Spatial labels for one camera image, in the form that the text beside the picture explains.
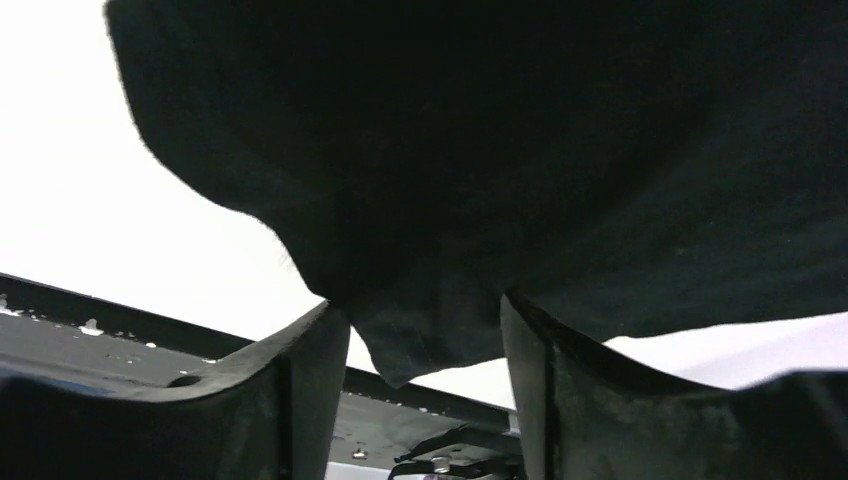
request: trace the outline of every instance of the cloth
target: cloth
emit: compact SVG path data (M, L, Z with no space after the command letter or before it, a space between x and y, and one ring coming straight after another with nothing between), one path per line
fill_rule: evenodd
M272 228L392 385L503 356L513 287L597 341L848 310L846 12L106 9L150 150Z

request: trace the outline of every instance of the white tabletop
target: white tabletop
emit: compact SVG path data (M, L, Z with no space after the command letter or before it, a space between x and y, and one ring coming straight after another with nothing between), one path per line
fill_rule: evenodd
M52 14L43 15L48 8ZM0 6L7 62L0 78L0 272L250 339L279 330L320 299L270 230L204 200L145 149L101 9L102 0ZM662 370L737 388L793 367L844 368L845 319L609 344ZM356 336L348 365L374 371ZM502 360L415 383L513 406Z

